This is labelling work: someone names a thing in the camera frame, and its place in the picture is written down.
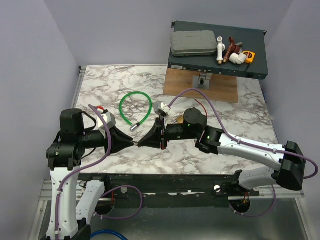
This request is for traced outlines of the white elbow pipe fitting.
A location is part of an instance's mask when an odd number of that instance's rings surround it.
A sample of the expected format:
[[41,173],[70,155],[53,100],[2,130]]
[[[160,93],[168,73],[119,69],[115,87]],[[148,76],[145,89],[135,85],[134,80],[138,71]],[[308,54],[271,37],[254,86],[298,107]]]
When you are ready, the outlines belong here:
[[229,61],[235,65],[242,65],[247,59],[247,55],[241,53],[232,53],[229,57]]

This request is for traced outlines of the brass padlock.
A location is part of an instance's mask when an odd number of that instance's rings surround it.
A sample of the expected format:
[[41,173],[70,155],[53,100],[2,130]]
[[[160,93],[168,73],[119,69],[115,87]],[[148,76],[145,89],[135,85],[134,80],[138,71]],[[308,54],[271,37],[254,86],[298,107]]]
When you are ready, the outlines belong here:
[[184,116],[183,115],[180,115],[175,119],[175,122],[178,123],[178,124],[182,124],[183,121],[184,121]]

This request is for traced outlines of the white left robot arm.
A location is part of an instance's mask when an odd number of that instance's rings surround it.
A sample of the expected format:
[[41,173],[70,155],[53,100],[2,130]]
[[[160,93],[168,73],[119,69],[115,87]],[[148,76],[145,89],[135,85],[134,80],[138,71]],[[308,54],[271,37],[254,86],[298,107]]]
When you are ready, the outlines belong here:
[[51,213],[45,240],[87,240],[99,198],[111,191],[107,175],[90,176],[80,201],[76,200],[81,164],[87,149],[103,147],[105,155],[134,145],[133,139],[116,127],[115,116],[101,107],[94,126],[85,128],[81,109],[61,112],[60,131],[46,151],[51,177]]

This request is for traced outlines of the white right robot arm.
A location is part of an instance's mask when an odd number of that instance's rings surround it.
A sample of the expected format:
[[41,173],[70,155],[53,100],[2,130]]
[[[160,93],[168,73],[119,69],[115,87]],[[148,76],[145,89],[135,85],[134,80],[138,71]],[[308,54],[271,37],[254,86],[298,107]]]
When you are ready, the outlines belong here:
[[165,124],[157,118],[152,129],[138,142],[139,147],[164,150],[170,141],[195,140],[195,147],[205,154],[228,155],[250,160],[263,166],[254,170],[238,170],[230,183],[230,191],[241,196],[247,190],[268,185],[279,185],[301,191],[305,175],[306,160],[297,143],[286,145],[267,144],[231,135],[209,126],[208,118],[196,108],[183,114],[182,123]]

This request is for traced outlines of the red plastic seal tag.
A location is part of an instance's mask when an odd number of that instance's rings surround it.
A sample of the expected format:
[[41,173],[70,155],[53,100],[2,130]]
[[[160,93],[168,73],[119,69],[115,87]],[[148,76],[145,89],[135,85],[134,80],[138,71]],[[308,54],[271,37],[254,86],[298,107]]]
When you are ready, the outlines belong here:
[[197,100],[197,99],[194,99],[194,100],[203,108],[206,117],[208,117],[208,112],[207,112],[206,107],[199,100]]

